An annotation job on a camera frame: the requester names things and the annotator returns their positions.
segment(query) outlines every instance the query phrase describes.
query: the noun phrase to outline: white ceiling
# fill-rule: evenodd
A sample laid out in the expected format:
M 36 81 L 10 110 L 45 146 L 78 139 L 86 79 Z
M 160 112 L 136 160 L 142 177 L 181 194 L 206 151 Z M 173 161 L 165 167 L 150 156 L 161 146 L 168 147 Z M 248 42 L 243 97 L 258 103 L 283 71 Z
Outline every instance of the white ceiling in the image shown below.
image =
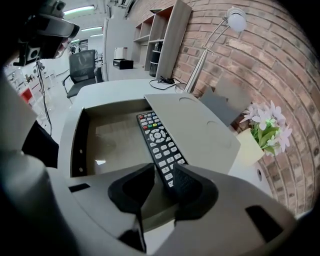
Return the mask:
M 79 7 L 94 5 L 93 10 L 80 11 L 65 15 L 67 21 L 77 24 L 80 29 L 88 29 L 93 27 L 103 27 L 105 18 L 108 14 L 105 13 L 105 5 L 111 4 L 110 0 L 62 0 L 66 3 L 64 11 L 69 11 Z M 85 31 L 76 35 L 74 39 L 87 39 L 91 35 L 102 34 L 102 30 Z

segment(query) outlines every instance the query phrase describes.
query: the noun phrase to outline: desk lamp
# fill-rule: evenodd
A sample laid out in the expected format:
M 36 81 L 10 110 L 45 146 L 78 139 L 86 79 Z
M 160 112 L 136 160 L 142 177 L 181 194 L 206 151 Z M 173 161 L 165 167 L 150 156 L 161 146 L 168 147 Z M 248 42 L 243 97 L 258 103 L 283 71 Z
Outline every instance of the desk lamp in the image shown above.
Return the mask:
M 222 18 L 222 21 L 220 24 L 215 28 L 215 30 L 211 33 L 207 41 L 205 42 L 204 46 L 204 51 L 196 64 L 189 81 L 185 84 L 183 83 L 178 83 L 175 86 L 175 92 L 176 93 L 192 93 L 196 87 L 198 78 L 201 74 L 202 68 L 205 64 L 206 57 L 208 52 L 214 55 L 214 52 L 207 47 L 207 44 L 210 40 L 210 38 L 214 35 L 214 33 L 217 31 L 217 29 L 221 26 L 227 24 L 227 27 L 217 36 L 217 38 L 213 41 L 213 44 L 219 39 L 219 37 L 228 29 L 232 28 L 236 32 L 241 32 L 246 29 L 246 13 L 241 10 L 240 8 L 232 7 L 226 12 L 226 17 Z

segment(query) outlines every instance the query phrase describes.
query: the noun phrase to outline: brick wall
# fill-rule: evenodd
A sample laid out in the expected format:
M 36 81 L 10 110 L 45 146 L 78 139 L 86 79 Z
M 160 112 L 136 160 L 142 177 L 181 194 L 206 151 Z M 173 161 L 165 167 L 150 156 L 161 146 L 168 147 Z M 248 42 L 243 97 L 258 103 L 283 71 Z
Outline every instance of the brick wall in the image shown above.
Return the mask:
M 226 10 L 242 8 L 247 14 L 246 30 L 228 29 L 212 47 L 215 54 L 207 57 L 196 94 L 225 77 L 245 89 L 253 101 L 273 100 L 281 106 L 293 128 L 291 146 L 277 157 L 263 157 L 260 164 L 274 198 L 294 214 L 307 211 L 317 197 L 320 178 L 319 62 L 308 39 L 276 1 L 184 1 L 193 12 L 172 76 L 188 81 L 202 45 Z M 172 4 L 174 0 L 139 0 L 129 18 L 139 23 L 151 15 L 149 9 Z

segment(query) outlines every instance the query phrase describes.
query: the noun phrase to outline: black office chair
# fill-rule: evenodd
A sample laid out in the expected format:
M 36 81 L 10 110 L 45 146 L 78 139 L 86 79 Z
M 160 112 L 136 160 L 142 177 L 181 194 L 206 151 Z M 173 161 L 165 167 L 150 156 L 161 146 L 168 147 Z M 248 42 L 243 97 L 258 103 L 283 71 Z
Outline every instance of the black office chair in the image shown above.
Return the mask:
M 95 50 L 83 50 L 69 56 L 70 74 L 62 82 L 68 99 L 78 95 L 82 87 L 97 83 L 95 53 Z M 74 83 L 69 92 L 65 85 L 68 77 L 70 77 Z

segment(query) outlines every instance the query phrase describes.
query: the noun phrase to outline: white desk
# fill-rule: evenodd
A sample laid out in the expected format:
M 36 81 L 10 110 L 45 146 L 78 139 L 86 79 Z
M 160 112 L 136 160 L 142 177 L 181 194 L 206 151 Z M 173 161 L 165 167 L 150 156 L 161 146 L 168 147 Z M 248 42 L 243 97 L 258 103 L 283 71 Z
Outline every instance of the white desk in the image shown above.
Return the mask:
M 174 87 L 167 90 L 152 88 L 149 85 L 149 81 L 150 79 L 117 80 L 83 87 L 76 96 L 63 127 L 58 154 L 58 169 L 64 174 L 70 173 L 73 138 L 82 108 L 143 99 L 146 94 L 175 93 Z M 263 172 L 261 172 L 262 181 L 258 179 L 258 167 L 257 165 L 245 168 L 236 160 L 229 174 L 248 181 L 272 197 L 269 184 Z

